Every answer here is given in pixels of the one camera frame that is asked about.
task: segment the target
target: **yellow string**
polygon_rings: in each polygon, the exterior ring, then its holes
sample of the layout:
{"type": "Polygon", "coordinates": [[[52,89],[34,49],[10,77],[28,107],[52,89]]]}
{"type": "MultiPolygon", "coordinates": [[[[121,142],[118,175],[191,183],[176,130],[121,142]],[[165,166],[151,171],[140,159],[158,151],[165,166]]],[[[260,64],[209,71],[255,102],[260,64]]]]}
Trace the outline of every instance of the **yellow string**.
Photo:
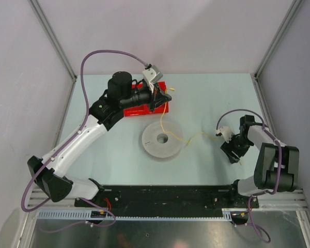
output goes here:
{"type": "Polygon", "coordinates": [[[190,144],[190,142],[192,141],[192,139],[194,139],[195,137],[198,137],[199,135],[202,135],[202,134],[208,136],[212,141],[217,141],[217,138],[214,138],[214,137],[212,137],[211,135],[209,135],[208,133],[205,133],[205,132],[197,133],[197,134],[195,134],[193,137],[191,137],[188,141],[185,141],[185,140],[179,138],[179,137],[178,137],[177,135],[175,135],[173,132],[171,132],[171,131],[166,131],[166,130],[164,129],[163,123],[162,123],[162,119],[163,119],[163,116],[164,116],[165,110],[166,110],[166,105],[167,105],[167,102],[166,102],[165,105],[164,105],[164,111],[163,111],[163,114],[161,115],[161,119],[160,119],[161,127],[162,127],[162,130],[163,130],[164,133],[170,133],[170,134],[172,134],[173,137],[175,137],[177,140],[186,143],[186,146],[188,146],[188,145],[190,144]]]}

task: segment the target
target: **center hole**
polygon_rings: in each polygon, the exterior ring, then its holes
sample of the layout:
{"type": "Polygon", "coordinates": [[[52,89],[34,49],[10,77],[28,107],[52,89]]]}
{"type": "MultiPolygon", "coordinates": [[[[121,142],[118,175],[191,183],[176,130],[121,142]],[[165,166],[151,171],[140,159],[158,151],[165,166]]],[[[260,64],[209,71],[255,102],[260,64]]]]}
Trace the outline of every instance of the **center hole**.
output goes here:
{"type": "Polygon", "coordinates": [[[169,137],[165,133],[160,133],[157,135],[157,141],[161,144],[166,143],[168,139],[169,137]]]}

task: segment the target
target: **yellow cable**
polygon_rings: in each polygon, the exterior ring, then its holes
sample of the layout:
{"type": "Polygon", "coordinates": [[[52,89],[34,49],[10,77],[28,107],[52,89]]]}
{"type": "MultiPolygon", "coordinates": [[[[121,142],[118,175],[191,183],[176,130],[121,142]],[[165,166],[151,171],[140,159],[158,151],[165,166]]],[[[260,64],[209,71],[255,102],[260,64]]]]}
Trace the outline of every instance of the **yellow cable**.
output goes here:
{"type": "Polygon", "coordinates": [[[179,137],[178,137],[177,135],[175,135],[173,132],[171,132],[171,131],[166,131],[166,130],[164,129],[163,123],[162,123],[162,119],[163,119],[163,116],[164,116],[165,110],[166,110],[166,104],[167,104],[167,103],[165,103],[165,105],[164,105],[164,111],[163,111],[163,114],[161,115],[161,119],[160,119],[161,127],[162,127],[162,130],[163,130],[164,133],[170,133],[170,134],[172,134],[173,137],[175,137],[177,140],[186,143],[186,146],[188,146],[188,145],[190,144],[190,142],[192,141],[192,139],[194,139],[195,137],[197,137],[197,136],[199,136],[199,135],[202,135],[202,134],[207,135],[212,141],[216,141],[216,140],[217,140],[217,138],[212,137],[212,136],[209,135],[208,133],[200,132],[200,133],[195,134],[195,135],[194,135],[193,137],[191,137],[188,141],[185,141],[185,140],[179,138],[179,137]]]}

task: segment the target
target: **gray floor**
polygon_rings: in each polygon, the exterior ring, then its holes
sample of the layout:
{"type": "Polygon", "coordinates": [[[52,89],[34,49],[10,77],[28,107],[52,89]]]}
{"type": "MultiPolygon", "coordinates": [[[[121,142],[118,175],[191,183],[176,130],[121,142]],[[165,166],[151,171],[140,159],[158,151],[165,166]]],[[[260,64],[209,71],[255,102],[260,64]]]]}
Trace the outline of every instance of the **gray floor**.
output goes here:
{"type": "MultiPolygon", "coordinates": [[[[295,212],[254,212],[253,217],[270,234],[270,244],[261,242],[252,227],[234,228],[229,222],[118,221],[105,228],[81,224],[55,234],[36,228],[31,247],[306,247],[295,212]]],[[[37,225],[53,230],[72,222],[38,220],[37,225]]]]}

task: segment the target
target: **white spool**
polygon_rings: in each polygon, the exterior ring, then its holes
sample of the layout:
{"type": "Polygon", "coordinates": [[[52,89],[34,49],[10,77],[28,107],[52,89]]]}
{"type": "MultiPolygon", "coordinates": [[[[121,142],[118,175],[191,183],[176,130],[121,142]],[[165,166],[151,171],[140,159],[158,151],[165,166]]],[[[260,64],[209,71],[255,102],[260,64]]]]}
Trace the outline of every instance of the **white spool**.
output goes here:
{"type": "MultiPolygon", "coordinates": [[[[183,139],[182,129],[179,125],[162,121],[166,131],[173,132],[183,139]]],[[[142,143],[148,155],[156,161],[169,161],[178,156],[182,142],[171,133],[164,133],[159,121],[151,123],[143,132],[142,143]]]]}

